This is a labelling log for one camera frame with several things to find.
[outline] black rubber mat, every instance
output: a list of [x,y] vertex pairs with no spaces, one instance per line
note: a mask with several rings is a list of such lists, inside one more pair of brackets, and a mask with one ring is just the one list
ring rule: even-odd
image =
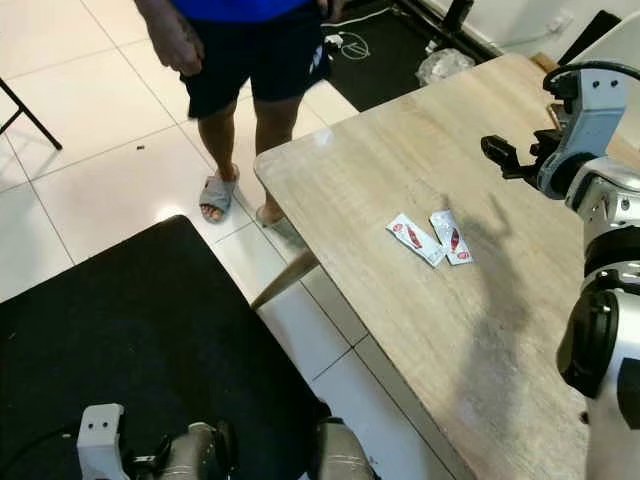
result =
[[[234,478],[297,480],[308,467],[322,406],[184,217],[1,304],[0,349],[0,465],[116,402],[137,455],[224,418]],[[75,439],[34,446],[5,478],[81,478]]]
[[[361,18],[391,5],[391,2],[365,4],[348,10],[346,20]],[[424,49],[429,35],[411,25],[399,9],[393,8],[361,22],[323,27],[323,31],[325,35],[346,32],[341,34],[344,51],[331,52],[329,81],[359,111],[420,87],[415,72],[426,58]]]

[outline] dark shorts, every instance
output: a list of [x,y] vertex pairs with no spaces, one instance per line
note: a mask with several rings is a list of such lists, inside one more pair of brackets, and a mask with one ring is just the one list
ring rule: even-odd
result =
[[315,0],[264,23],[190,20],[204,43],[205,58],[199,74],[181,77],[191,98],[189,116],[224,109],[249,78],[257,100],[303,95],[329,73],[322,20]]

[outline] black chair leg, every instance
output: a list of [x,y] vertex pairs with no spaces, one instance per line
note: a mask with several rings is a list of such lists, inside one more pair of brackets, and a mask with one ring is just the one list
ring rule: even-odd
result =
[[9,128],[9,125],[11,125],[15,121],[15,119],[20,116],[21,113],[24,113],[27,117],[29,117],[29,120],[31,120],[33,124],[38,127],[38,130],[40,130],[42,134],[47,137],[47,139],[56,148],[56,150],[62,150],[62,145],[60,144],[60,142],[58,142],[58,140],[56,140],[55,137],[51,135],[49,130],[47,130],[45,126],[40,123],[40,120],[38,120],[36,116],[31,113],[31,110],[29,110],[27,106],[22,103],[18,96],[9,88],[9,85],[7,85],[1,78],[0,88],[4,90],[4,92],[9,96],[11,100],[13,100],[16,105],[18,105],[18,111],[14,113],[11,118],[4,125],[2,125],[2,127],[0,127],[0,134],[2,134],[2,132]]

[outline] hand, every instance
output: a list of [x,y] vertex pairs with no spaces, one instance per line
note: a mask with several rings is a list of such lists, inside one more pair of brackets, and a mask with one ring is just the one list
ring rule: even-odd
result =
[[330,23],[336,23],[340,20],[344,3],[345,0],[318,0],[320,11]]
[[186,77],[200,73],[204,46],[180,12],[168,2],[156,9],[140,10],[160,62]]

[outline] table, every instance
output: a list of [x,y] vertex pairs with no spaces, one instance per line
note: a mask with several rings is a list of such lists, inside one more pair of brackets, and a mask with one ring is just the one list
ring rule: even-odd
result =
[[[555,352],[582,280],[581,222],[506,182],[480,138],[527,158],[552,128],[543,72],[506,55],[262,154],[256,173],[472,476],[584,476],[584,402]],[[620,140],[609,149],[640,168]],[[385,225],[451,209],[476,260],[431,268]]]
[[[220,418],[238,480],[297,480],[316,452],[326,408],[186,217],[0,304],[0,319],[0,465],[111,402],[126,410],[125,454]],[[80,478],[75,439],[30,449],[17,478]]]

